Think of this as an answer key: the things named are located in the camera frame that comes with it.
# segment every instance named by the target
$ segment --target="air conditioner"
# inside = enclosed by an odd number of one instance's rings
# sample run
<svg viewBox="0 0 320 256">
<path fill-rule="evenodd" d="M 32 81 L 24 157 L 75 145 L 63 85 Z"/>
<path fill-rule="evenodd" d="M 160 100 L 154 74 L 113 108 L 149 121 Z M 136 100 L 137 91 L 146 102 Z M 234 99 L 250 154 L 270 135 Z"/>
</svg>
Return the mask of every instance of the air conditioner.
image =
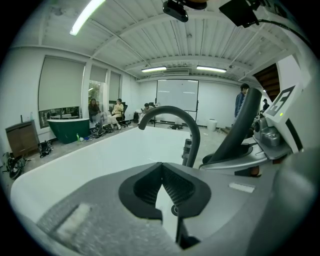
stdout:
<svg viewBox="0 0 320 256">
<path fill-rule="evenodd" d="M 177 75 L 189 75 L 190 69 L 189 68 L 169 68 L 167 70 L 162 71 L 164 76 L 177 76 Z"/>
</svg>

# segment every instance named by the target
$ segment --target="woman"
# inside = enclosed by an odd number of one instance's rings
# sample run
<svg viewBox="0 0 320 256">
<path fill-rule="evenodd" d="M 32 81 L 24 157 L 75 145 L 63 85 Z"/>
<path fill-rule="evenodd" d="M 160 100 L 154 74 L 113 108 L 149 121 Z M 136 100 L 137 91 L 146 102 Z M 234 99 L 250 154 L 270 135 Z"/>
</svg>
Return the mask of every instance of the woman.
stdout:
<svg viewBox="0 0 320 256">
<path fill-rule="evenodd" d="M 93 123 L 95 121 L 101 123 L 101 111 L 97 105 L 96 99 L 92 98 L 90 100 L 88 109 L 90 122 Z"/>
<path fill-rule="evenodd" d="M 138 125 L 140 125 L 140 122 L 144 116 L 153 109 L 154 107 L 149 105 L 148 103 L 144 104 L 144 109 L 141 108 L 142 113 L 140 114 Z"/>
<path fill-rule="evenodd" d="M 118 123 L 117 118 L 122 116 L 124 111 L 124 105 L 122 104 L 122 99 L 118 98 L 116 100 L 116 105 L 114 105 L 113 111 L 108 115 L 108 124 L 113 124 L 118 126 L 118 130 L 121 129 L 121 125 Z"/>
</svg>

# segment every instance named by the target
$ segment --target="man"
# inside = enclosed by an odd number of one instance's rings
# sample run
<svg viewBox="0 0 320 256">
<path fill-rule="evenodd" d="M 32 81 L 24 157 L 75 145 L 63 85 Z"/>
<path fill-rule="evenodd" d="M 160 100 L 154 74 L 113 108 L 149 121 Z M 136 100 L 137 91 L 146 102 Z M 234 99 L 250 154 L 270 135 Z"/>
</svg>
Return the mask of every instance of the man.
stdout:
<svg viewBox="0 0 320 256">
<path fill-rule="evenodd" d="M 243 83 L 240 86 L 241 92 L 237 95 L 236 99 L 235 99 L 235 110 L 234 110 L 234 117 L 237 118 L 240 109 L 241 109 L 241 105 L 244 102 L 244 98 L 245 95 L 247 94 L 247 91 L 249 89 L 249 85 L 247 85 L 246 83 Z"/>
<path fill-rule="evenodd" d="M 145 114 L 150 112 L 154 107 L 150 106 L 148 103 L 144 104 L 144 109 L 141 108 L 142 113 L 140 114 L 138 125 L 140 124 L 142 118 L 144 118 Z"/>
<path fill-rule="evenodd" d="M 263 112 L 265 112 L 267 110 L 267 108 L 269 108 L 269 104 L 268 104 L 268 101 L 266 98 L 263 100 L 263 102 L 264 102 L 264 105 L 263 105 L 262 110 L 263 110 Z"/>
</svg>

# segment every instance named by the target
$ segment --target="office chair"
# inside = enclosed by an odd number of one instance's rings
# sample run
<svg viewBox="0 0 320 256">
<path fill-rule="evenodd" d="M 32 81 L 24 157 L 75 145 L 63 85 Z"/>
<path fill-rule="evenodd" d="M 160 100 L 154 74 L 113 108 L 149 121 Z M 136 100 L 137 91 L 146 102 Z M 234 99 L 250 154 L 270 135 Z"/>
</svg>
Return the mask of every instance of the office chair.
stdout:
<svg viewBox="0 0 320 256">
<path fill-rule="evenodd" d="M 125 112 L 128 108 L 128 105 L 126 105 L 125 102 L 122 102 L 122 104 L 123 104 L 123 111 L 121 111 L 121 116 L 117 117 L 116 120 L 118 121 L 119 125 L 123 127 L 128 127 L 128 125 L 131 124 L 131 121 L 126 121 L 126 116 L 125 116 Z"/>
</svg>

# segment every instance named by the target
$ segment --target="sticker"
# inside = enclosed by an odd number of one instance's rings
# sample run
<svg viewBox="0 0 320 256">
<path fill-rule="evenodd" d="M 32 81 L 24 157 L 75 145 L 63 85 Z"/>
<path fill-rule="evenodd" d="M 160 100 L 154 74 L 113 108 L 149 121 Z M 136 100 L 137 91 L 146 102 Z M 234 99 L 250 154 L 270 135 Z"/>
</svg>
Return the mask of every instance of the sticker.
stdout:
<svg viewBox="0 0 320 256">
<path fill-rule="evenodd" d="M 239 184 L 239 183 L 235 183 L 235 182 L 230 183 L 229 188 L 232 188 L 235 190 L 240 190 L 240 191 L 247 192 L 247 193 L 252 193 L 255 190 L 254 186 Z"/>
<path fill-rule="evenodd" d="M 278 111 L 282 108 L 282 106 L 286 103 L 287 99 L 289 98 L 294 88 L 295 88 L 295 85 L 283 90 L 280 93 L 280 95 L 278 95 L 278 97 L 276 98 L 272 106 L 268 108 L 268 111 L 266 112 L 266 114 L 274 117 L 278 113 Z"/>
</svg>

